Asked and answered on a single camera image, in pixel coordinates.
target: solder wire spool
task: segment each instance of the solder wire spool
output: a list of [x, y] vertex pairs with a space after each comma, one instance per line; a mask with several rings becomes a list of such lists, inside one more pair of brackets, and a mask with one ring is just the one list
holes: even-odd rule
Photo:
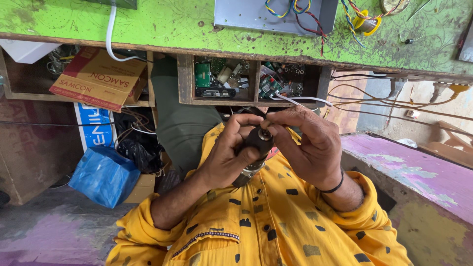
[[[363, 10], [361, 13], [367, 16], [368, 10]], [[353, 25], [355, 26], [355, 30], [359, 30], [363, 32], [365, 36], [370, 36], [376, 30], [378, 30], [379, 26], [381, 25], [381, 18], [364, 19], [364, 18], [356, 17], [353, 20]]]

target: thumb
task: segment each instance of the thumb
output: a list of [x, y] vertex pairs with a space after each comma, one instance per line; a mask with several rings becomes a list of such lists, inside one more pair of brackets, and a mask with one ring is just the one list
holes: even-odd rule
[[232, 160], [231, 167], [235, 171], [240, 172], [243, 168], [258, 160], [260, 156], [258, 149], [254, 147], [244, 148], [238, 156]]

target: cordless drill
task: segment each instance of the cordless drill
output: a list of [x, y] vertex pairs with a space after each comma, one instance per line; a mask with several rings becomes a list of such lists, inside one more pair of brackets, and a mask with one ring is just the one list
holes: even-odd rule
[[254, 128], [248, 137], [237, 146], [235, 155], [238, 155], [244, 148], [254, 147], [258, 149], [261, 157], [256, 162], [248, 165], [243, 169], [237, 179], [232, 183], [235, 187], [242, 187], [246, 185], [250, 179], [263, 168], [264, 161], [268, 156], [269, 151], [274, 145], [274, 139], [271, 133], [260, 126]]

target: black wrist band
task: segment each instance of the black wrist band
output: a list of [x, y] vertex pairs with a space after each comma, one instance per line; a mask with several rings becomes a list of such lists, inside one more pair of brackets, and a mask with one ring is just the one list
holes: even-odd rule
[[338, 186], [336, 186], [334, 189], [320, 190], [320, 192], [325, 193], [325, 194], [330, 194], [330, 193], [335, 192], [337, 189], [339, 189], [342, 186], [342, 183], [343, 183], [343, 169], [340, 167], [340, 170], [342, 171], [342, 180], [340, 181], [340, 184], [338, 184]]

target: man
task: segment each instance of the man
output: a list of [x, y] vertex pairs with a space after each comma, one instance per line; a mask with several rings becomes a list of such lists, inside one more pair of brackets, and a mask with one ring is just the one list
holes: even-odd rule
[[[107, 265], [412, 265], [371, 181], [341, 169], [336, 124], [301, 106], [269, 113], [279, 151], [248, 184], [233, 187], [260, 156], [254, 148], [236, 156], [234, 148], [253, 128], [245, 125], [263, 118], [233, 115], [212, 128], [215, 109], [177, 103], [175, 68], [165, 58], [153, 69], [157, 135], [187, 177], [117, 222], [124, 229]], [[193, 151], [199, 158], [195, 143], [198, 167], [189, 159]]]

